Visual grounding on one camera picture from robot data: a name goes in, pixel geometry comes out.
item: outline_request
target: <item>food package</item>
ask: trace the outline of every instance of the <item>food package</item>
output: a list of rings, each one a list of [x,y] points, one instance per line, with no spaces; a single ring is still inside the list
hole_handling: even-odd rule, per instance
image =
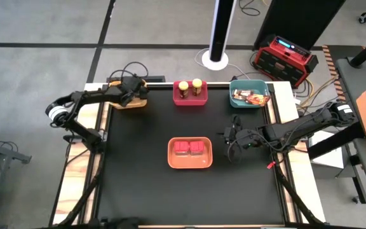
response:
[[[270,98],[271,96],[269,95],[252,94],[247,97],[246,102],[253,105],[265,106]]]
[[[237,90],[235,89],[232,94],[233,99],[238,99],[245,101],[246,103],[253,105],[265,106],[265,104],[270,100],[269,95],[259,95],[255,94],[253,90]]]

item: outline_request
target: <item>red clip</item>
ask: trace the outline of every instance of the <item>red clip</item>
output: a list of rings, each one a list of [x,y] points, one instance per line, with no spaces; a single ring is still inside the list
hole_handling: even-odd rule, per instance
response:
[[[271,169],[274,164],[275,164],[275,162],[271,162],[271,163],[269,163],[269,165],[266,168]]]

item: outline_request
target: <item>gray floor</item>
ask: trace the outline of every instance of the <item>gray floor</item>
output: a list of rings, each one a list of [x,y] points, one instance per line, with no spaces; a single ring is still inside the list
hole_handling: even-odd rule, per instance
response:
[[[0,0],[0,42],[96,43],[108,0]],[[252,6],[259,17],[236,10],[229,44],[252,45],[268,9],[259,0]],[[106,43],[207,44],[213,0],[117,0]],[[356,21],[366,1],[349,0],[316,45],[366,45],[366,24]],[[227,81],[239,72],[233,67],[210,72],[193,58],[199,50],[104,50],[94,82],[129,61],[141,61],[151,75],[167,81],[203,78]],[[322,52],[309,79],[318,88],[330,78]],[[48,126],[46,106],[57,97],[82,90],[93,58],[92,49],[0,48],[0,140],[15,141],[20,151],[33,156],[30,164],[14,163],[0,194],[0,225],[10,228],[46,226],[64,164],[63,130]],[[243,71],[250,51],[228,50],[230,63]],[[141,73],[138,66],[132,71]],[[266,79],[260,74],[252,78]],[[333,86],[315,100],[336,96]],[[352,180],[317,180],[327,221],[335,225],[366,227],[366,205],[352,204]]]

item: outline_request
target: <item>teal bowl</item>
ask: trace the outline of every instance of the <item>teal bowl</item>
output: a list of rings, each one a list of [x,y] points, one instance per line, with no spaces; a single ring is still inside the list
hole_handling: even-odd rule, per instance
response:
[[[229,103],[234,108],[260,108],[260,105],[248,104],[245,101],[233,99],[234,90],[253,90],[256,94],[269,95],[268,85],[263,80],[233,80],[229,84]]]

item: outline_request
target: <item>wooden table frame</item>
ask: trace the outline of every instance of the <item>wooden table frame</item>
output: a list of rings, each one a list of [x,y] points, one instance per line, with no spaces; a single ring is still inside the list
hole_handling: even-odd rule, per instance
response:
[[[208,84],[224,84],[226,82],[220,83],[208,83]],[[275,91],[276,107],[274,108],[272,101],[268,102],[269,117],[271,123],[276,123],[280,121],[282,123],[294,120],[298,118],[297,109],[293,100],[293,92],[289,82],[267,82],[272,84]],[[97,90],[102,88],[104,83],[87,83],[85,90]],[[78,122],[84,125],[86,128],[95,128],[100,130],[106,130],[107,124],[107,114],[109,109],[109,103],[101,104],[89,104],[81,108],[78,115]],[[306,150],[306,145],[304,143],[299,143],[296,146],[297,149]],[[71,146],[69,151],[69,159],[74,158],[80,152],[84,151],[86,148],[82,143],[76,143]],[[311,168],[310,159],[307,153],[302,153],[300,151],[290,151],[287,156],[288,160],[280,165],[282,172],[285,176],[290,177],[293,181],[293,185],[297,194],[310,209],[310,211],[321,221],[325,222],[325,217],[322,209],[322,204],[320,202],[320,197],[316,187],[316,181],[313,175],[313,170]],[[90,152],[85,153],[79,158],[75,159],[71,164],[64,168],[62,179],[58,187],[58,193],[55,200],[55,205],[53,206],[53,212],[50,219],[50,225],[57,224],[66,218],[68,213],[72,210],[74,205],[79,200],[86,187],[86,180],[95,175],[97,171],[98,162],[100,161],[100,155],[90,154]],[[300,217],[300,212],[296,210],[292,199],[290,198],[284,187],[281,187],[285,194],[285,200],[287,205],[288,220],[290,222],[303,222],[307,223],[304,216]],[[78,218],[74,223],[86,223],[90,220],[93,209],[93,199],[97,194],[95,191],[90,195],[85,208],[81,212],[84,214],[84,222],[81,222]],[[261,226],[281,226],[281,225],[219,225],[219,226],[229,226],[229,227],[261,227]],[[140,226],[145,228],[159,226]],[[162,227],[184,227],[184,225],[166,225]]]

